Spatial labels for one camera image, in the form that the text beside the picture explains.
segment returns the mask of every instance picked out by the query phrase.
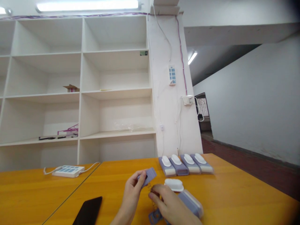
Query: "hand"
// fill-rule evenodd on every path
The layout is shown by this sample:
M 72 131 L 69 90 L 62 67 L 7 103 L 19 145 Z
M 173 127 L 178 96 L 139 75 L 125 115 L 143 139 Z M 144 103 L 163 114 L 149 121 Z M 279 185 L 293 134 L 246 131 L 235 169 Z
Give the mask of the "hand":
M 162 216 L 172 225 L 202 224 L 181 199 L 166 185 L 156 184 L 149 193 L 149 198 L 159 208 Z
M 123 202 L 111 225 L 131 224 L 138 206 L 142 185 L 146 178 L 146 172 L 140 170 L 135 172 L 126 182 L 123 195 Z

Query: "black phone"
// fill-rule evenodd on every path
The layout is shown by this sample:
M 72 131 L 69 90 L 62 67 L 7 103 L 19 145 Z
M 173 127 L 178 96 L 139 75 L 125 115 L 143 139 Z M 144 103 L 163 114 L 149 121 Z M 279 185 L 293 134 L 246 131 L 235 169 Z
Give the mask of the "black phone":
M 102 196 L 85 201 L 82 204 L 73 225 L 95 225 L 102 202 Z

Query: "fluorescent light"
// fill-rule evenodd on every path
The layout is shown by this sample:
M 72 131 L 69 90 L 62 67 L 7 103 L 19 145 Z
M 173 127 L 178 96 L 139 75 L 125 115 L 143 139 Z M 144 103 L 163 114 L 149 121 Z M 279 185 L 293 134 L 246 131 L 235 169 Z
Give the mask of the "fluorescent light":
M 197 55 L 197 52 L 194 52 L 194 54 L 192 55 L 192 57 L 188 61 L 188 64 L 191 64 L 191 62 L 194 60 L 194 58 L 196 57 L 196 55 Z
M 5 8 L 0 7 L 0 15 L 6 15 Z
M 134 9 L 138 8 L 137 0 L 117 1 L 93 1 L 93 2 L 49 2 L 37 4 L 40 12 L 57 11 L 87 11 L 87 10 L 110 10 L 110 9 Z

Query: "purple device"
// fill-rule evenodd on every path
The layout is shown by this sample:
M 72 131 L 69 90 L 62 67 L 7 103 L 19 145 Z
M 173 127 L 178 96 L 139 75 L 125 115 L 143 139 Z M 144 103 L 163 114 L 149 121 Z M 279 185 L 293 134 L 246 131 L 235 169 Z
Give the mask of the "purple device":
M 145 181 L 143 183 L 142 188 L 145 187 L 148 183 L 150 183 L 150 181 L 152 181 L 156 176 L 157 176 L 157 174 L 156 174 L 156 172 L 155 172 L 155 170 L 154 170 L 153 167 L 151 167 L 150 169 L 146 170 L 146 179 L 145 179 Z
M 188 207 L 192 213 L 201 219 L 203 216 L 203 206 L 201 203 L 188 191 L 184 190 L 178 197 L 183 201 L 183 203 Z M 160 213 L 159 209 L 149 214 L 149 220 L 151 225 L 157 224 L 163 218 L 162 214 Z
M 198 153 L 191 154 L 192 159 L 200 167 L 202 174 L 214 174 L 214 169 L 209 165 L 205 159 Z
M 180 161 L 177 155 L 172 155 L 169 160 L 174 166 L 178 176 L 186 176 L 189 174 L 188 168 Z
M 200 167 L 194 162 L 190 155 L 180 155 L 180 159 L 183 162 L 183 164 L 188 168 L 190 174 L 201 174 Z
M 162 167 L 163 173 L 166 177 L 175 177 L 176 170 L 174 166 L 171 164 L 170 160 L 167 156 L 162 156 L 158 158 L 159 164 Z

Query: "green sticker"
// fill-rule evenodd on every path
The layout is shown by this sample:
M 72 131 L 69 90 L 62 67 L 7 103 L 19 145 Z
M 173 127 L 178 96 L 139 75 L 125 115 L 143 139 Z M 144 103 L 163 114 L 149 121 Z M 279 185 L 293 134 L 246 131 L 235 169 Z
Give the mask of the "green sticker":
M 148 51 L 140 51 L 140 56 L 147 56 L 148 55 Z

